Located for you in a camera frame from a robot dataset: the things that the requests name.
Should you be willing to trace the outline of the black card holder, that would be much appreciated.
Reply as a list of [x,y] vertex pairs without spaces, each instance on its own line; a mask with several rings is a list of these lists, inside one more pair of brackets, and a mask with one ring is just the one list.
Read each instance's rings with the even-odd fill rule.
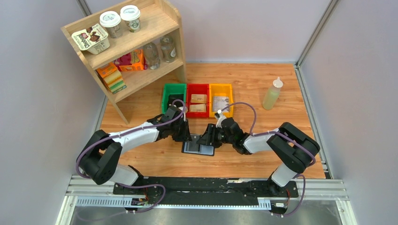
[[213,146],[197,144],[197,140],[201,137],[198,134],[191,134],[191,141],[183,142],[182,153],[214,156],[215,150]]

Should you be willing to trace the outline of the black credit cards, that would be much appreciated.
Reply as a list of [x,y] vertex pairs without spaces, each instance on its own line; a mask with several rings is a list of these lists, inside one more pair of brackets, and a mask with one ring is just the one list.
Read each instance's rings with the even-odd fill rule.
[[[170,107],[173,105],[173,102],[175,100],[181,100],[184,101],[184,94],[170,94],[168,96],[168,101],[167,101],[167,106]],[[182,107],[183,104],[179,101],[176,101],[176,107]]]

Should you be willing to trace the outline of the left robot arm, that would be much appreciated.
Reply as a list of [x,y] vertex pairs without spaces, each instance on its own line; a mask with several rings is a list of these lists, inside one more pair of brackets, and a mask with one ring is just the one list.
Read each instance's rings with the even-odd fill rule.
[[76,170],[84,178],[102,185],[108,181],[132,186],[139,173],[119,163],[120,156],[133,148],[172,137],[175,142],[191,140],[183,107],[170,106],[164,114],[140,126],[121,132],[106,133],[100,129],[91,136],[76,160]]

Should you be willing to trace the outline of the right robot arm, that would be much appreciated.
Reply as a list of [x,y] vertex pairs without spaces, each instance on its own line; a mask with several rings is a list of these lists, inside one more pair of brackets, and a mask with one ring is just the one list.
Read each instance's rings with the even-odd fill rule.
[[209,124],[197,143],[214,148],[230,144],[241,155],[273,151],[282,163],[269,178],[273,186],[280,188],[312,166],[321,149],[313,138],[289,122],[271,131],[250,134],[244,132],[233,118]]

